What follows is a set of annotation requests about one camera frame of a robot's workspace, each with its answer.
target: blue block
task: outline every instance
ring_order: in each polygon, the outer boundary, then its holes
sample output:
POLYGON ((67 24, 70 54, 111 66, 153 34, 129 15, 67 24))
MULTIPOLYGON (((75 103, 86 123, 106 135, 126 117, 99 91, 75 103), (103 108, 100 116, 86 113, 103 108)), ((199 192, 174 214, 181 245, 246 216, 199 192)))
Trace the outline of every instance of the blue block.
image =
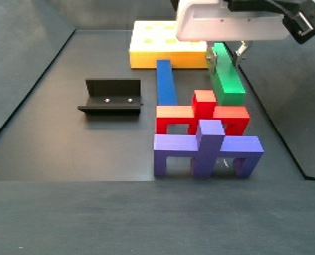
POLYGON ((157 60, 157 104, 177 106, 170 60, 157 60))

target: gray wall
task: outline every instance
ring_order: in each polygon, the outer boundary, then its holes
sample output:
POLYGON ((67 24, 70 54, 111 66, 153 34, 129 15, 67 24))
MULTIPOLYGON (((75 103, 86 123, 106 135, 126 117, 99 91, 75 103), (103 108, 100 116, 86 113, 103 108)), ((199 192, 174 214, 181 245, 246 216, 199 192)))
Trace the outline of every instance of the gray wall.
POLYGON ((46 0, 76 29, 133 29, 135 20, 174 19, 169 0, 46 0))
POLYGON ((0 0, 0 127, 72 32, 43 0, 0 0))
POLYGON ((315 38, 304 45, 290 37, 256 42, 241 67, 302 172, 315 178, 315 38))

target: yellow block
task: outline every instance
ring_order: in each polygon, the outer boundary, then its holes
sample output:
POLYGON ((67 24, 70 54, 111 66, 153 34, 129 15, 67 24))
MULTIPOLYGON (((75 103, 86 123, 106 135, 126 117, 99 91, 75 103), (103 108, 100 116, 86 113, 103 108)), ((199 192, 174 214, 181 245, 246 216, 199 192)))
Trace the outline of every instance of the yellow block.
POLYGON ((157 60, 170 59, 179 69, 206 69, 206 43, 181 42, 174 21, 135 21, 130 44, 131 68, 154 69, 157 60))

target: long green block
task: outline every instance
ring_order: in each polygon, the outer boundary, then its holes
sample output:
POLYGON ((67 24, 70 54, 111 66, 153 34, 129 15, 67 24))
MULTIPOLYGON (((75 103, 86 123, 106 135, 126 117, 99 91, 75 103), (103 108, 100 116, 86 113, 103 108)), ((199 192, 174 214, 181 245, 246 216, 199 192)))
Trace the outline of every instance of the long green block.
POLYGON ((215 72, 210 74, 218 104, 222 106, 244 105, 246 91, 222 43, 215 43, 215 72))

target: black angle bracket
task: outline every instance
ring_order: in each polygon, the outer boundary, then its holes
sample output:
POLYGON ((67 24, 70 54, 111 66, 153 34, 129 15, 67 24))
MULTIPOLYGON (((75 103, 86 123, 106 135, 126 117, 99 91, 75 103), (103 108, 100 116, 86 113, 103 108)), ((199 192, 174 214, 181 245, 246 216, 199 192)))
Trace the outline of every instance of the black angle bracket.
POLYGON ((86 79, 88 99, 78 109, 90 115, 138 115, 142 95, 139 79, 86 79))

